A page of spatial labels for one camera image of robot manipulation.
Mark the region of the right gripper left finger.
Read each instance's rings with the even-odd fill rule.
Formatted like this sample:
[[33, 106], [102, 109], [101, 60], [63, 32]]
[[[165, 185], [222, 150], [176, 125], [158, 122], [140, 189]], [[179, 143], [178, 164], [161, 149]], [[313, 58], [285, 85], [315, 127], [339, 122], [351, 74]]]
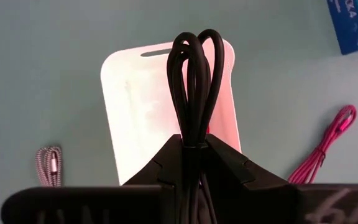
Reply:
[[179, 134], [170, 137], [151, 160], [124, 185], [183, 187], [183, 143]]

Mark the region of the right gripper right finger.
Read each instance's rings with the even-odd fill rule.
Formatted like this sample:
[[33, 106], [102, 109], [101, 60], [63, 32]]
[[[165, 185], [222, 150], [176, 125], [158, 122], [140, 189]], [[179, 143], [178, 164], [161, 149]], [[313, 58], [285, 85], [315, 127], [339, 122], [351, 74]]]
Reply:
[[209, 148], [203, 161], [203, 178], [212, 187], [228, 185], [247, 189], [287, 189], [291, 184], [264, 169], [213, 134], [206, 135]]

